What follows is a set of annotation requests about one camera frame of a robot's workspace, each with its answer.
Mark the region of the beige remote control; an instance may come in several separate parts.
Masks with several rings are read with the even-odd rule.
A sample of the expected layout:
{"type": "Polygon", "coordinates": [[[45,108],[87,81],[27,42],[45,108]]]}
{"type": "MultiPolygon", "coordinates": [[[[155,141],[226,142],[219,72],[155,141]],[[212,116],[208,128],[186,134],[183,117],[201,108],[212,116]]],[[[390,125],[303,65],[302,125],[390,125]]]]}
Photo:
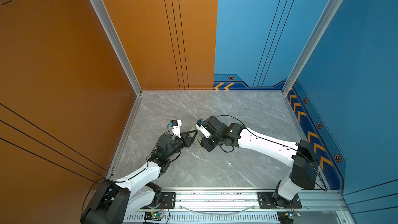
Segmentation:
{"type": "Polygon", "coordinates": [[[205,148],[202,146],[202,144],[201,144],[200,141],[195,140],[194,143],[195,143],[195,145],[198,147],[198,149],[199,149],[200,151],[204,151],[204,150],[205,150],[205,148]]]}

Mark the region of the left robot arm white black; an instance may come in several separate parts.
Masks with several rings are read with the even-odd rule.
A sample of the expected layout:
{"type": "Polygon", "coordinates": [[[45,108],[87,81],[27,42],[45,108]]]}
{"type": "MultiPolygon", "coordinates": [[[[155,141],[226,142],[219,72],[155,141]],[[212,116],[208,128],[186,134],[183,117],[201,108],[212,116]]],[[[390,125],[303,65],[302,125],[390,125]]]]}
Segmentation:
{"type": "Polygon", "coordinates": [[[166,172],[171,157],[193,144],[198,131],[183,132],[174,138],[161,135],[146,163],[131,174],[116,181],[104,179],[83,210],[82,224],[122,224],[125,215],[144,206],[157,207],[161,201],[161,187],[153,181],[166,172]]]}

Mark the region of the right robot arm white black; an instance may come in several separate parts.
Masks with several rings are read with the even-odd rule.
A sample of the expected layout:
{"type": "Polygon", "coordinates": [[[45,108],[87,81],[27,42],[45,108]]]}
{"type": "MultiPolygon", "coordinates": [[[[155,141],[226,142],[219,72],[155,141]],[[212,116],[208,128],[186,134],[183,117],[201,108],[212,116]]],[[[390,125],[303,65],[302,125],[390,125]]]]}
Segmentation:
{"type": "Polygon", "coordinates": [[[313,190],[318,186],[320,162],[306,140],[298,143],[279,140],[248,128],[238,119],[226,125],[216,116],[199,119],[196,129],[202,137],[200,145],[207,151],[222,146],[250,149],[288,166],[289,175],[277,184],[272,194],[277,208],[293,208],[301,190],[313,190]]]}

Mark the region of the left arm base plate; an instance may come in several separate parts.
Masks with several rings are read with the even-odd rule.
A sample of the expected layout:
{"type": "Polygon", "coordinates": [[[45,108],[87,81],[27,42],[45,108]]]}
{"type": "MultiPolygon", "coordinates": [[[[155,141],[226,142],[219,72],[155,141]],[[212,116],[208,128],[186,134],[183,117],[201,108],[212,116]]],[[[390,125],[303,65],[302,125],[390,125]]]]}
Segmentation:
{"type": "Polygon", "coordinates": [[[163,208],[174,209],[176,203],[176,192],[161,192],[155,193],[152,202],[148,205],[149,208],[163,208]]]}

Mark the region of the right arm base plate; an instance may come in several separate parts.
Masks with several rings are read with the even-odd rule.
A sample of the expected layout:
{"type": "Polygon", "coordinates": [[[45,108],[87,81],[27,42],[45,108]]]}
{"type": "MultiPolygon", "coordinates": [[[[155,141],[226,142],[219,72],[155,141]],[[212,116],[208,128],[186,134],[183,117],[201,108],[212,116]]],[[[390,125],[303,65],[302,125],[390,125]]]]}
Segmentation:
{"type": "Polygon", "coordinates": [[[302,204],[301,200],[296,194],[292,200],[286,200],[282,197],[274,197],[273,192],[258,192],[258,203],[260,205],[260,209],[301,209],[302,204]]]}

